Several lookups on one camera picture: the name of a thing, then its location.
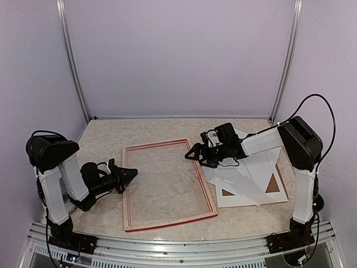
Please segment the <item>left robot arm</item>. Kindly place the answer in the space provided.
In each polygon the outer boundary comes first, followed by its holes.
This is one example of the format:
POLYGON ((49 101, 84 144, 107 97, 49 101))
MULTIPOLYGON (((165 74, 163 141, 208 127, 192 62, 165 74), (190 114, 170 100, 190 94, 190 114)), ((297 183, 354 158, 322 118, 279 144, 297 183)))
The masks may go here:
POLYGON ((46 211, 47 242, 91 253, 98 239, 73 231, 60 184, 64 183, 70 203, 87 212, 112 191, 122 194, 138 175, 138 170, 119 167, 114 159, 105 162, 105 171, 94 162, 79 166, 76 157, 79 149, 77 142, 54 131, 34 131, 26 143, 26 153, 36 175, 37 192, 46 211))

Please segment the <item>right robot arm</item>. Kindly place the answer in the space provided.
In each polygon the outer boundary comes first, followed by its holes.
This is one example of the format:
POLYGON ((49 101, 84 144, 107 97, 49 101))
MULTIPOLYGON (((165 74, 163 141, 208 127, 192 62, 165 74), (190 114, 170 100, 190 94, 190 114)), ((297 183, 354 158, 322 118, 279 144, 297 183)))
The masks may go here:
POLYGON ((319 194, 317 171, 322 160, 323 143, 312 128, 299 116, 284 121, 279 126, 267 128, 240 138, 231 123, 214 128, 219 145, 210 147, 206 132, 201 133, 202 143, 196 143, 185 158, 200 165, 216 168, 224 159, 240 160, 261 152, 284 147, 296 177, 296 201, 290 230, 267 237, 271 253, 307 246, 315 242, 312 225, 324 207, 319 194))

